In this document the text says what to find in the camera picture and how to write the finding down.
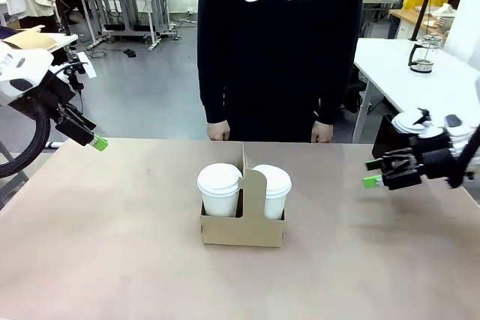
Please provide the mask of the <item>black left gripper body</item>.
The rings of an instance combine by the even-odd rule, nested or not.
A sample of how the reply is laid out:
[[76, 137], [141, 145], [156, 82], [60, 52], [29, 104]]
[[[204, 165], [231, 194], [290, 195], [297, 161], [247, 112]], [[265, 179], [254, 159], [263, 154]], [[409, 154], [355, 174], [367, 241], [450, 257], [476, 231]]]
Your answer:
[[94, 140], [93, 130], [96, 128], [96, 124], [88, 120], [74, 105], [59, 104], [57, 113], [54, 122], [55, 128], [60, 133], [82, 146], [86, 146]]

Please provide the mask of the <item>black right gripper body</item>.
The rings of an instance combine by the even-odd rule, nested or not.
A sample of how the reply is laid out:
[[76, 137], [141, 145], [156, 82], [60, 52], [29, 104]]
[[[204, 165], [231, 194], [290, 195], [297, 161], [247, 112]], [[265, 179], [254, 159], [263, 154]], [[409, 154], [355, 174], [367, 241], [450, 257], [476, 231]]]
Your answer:
[[449, 141], [413, 140], [410, 147], [382, 156], [382, 182], [389, 190], [422, 183], [422, 178], [447, 178], [452, 170]]

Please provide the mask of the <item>person's left hand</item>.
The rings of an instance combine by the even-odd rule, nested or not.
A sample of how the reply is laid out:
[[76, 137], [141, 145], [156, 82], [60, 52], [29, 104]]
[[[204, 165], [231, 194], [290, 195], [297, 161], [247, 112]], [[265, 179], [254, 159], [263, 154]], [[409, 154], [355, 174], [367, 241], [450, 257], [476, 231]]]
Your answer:
[[311, 131], [311, 143], [330, 143], [333, 140], [334, 127], [331, 124], [324, 124], [315, 121]]

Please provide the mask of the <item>person's right hand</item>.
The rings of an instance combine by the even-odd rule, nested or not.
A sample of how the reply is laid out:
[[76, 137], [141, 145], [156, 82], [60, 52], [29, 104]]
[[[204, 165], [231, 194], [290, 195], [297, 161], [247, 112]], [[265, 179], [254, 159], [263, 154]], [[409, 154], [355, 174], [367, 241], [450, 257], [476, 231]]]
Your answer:
[[228, 141], [230, 137], [228, 121], [208, 123], [207, 134], [211, 141]]

